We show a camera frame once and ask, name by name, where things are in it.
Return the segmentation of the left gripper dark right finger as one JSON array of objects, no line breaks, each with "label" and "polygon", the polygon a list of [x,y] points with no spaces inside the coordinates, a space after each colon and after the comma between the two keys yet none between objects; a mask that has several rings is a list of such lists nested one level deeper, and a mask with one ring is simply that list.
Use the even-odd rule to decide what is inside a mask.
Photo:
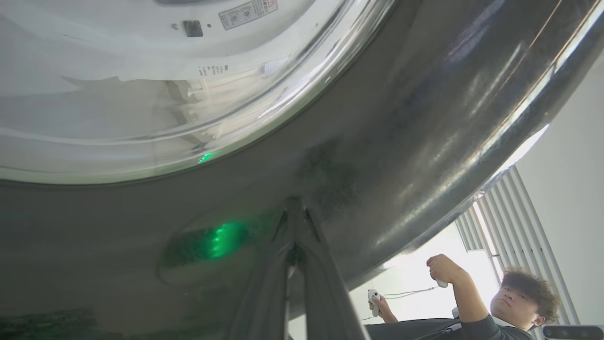
[{"label": "left gripper dark right finger", "polygon": [[321,230],[319,218],[297,203],[297,248],[304,277],[304,305],[309,340],[369,340],[349,291]]}]

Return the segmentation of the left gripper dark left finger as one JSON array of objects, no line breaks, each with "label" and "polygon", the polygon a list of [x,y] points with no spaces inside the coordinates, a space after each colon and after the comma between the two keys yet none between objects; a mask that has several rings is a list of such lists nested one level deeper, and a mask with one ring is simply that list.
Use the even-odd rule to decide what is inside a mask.
[{"label": "left gripper dark left finger", "polygon": [[229,327],[228,340],[286,340],[289,254],[295,245],[296,198],[284,209],[263,246],[258,265]]}]

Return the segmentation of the person right hand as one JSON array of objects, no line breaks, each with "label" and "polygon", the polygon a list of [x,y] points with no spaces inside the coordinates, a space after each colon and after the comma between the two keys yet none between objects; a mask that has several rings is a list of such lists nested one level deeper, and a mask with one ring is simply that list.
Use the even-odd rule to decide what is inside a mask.
[{"label": "person right hand", "polygon": [[369,299],[369,309],[372,311],[375,316],[379,316],[382,318],[384,323],[397,323],[398,319],[391,311],[391,308],[386,300],[386,298],[382,295],[380,296],[371,296]]}]

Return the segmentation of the person left hand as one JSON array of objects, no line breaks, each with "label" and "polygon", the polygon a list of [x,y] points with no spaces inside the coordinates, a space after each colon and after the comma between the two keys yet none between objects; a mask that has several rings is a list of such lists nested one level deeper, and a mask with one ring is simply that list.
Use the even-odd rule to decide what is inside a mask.
[{"label": "person left hand", "polygon": [[432,279],[442,287],[446,288],[449,284],[454,284],[459,279],[463,269],[444,254],[432,256],[427,260],[427,267]]}]

